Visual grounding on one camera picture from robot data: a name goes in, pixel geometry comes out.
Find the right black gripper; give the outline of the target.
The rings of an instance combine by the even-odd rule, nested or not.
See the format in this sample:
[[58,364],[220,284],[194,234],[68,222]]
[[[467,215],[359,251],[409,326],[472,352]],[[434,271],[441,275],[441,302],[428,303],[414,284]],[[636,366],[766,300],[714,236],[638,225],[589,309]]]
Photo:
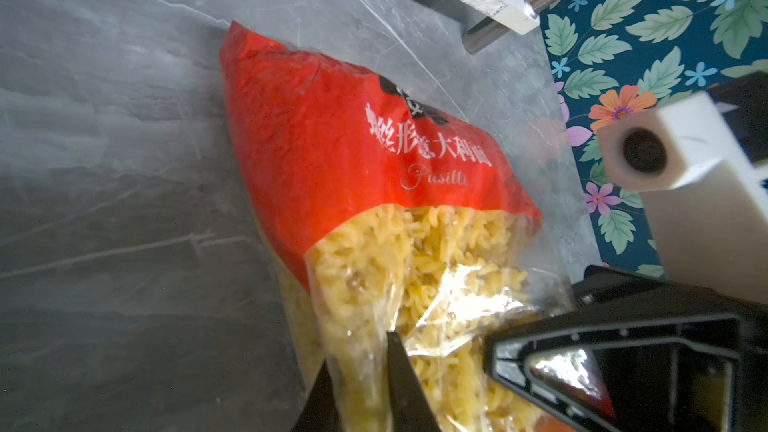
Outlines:
[[489,334],[500,386],[577,431],[767,430],[767,306],[590,266],[573,311]]

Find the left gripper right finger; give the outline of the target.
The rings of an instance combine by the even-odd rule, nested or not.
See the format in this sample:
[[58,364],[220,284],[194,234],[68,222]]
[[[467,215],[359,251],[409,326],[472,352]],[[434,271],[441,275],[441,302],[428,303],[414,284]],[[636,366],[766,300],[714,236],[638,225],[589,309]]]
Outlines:
[[440,432],[398,333],[387,333],[387,380],[394,432]]

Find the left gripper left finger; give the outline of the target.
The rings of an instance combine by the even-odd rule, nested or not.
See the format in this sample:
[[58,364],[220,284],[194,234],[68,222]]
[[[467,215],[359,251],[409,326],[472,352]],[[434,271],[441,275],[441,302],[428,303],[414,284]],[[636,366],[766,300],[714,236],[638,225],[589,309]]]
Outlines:
[[340,432],[333,381],[324,361],[292,432]]

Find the red macaroni bag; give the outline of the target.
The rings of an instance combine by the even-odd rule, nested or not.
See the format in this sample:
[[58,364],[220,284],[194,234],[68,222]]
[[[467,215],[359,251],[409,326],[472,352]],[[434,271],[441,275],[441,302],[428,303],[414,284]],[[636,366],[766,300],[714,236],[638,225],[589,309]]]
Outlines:
[[487,334],[569,308],[523,258],[540,210],[485,131],[387,78],[233,23],[230,135],[311,389],[324,361],[341,431],[393,431],[387,333],[441,431],[532,431],[542,410],[483,368]]

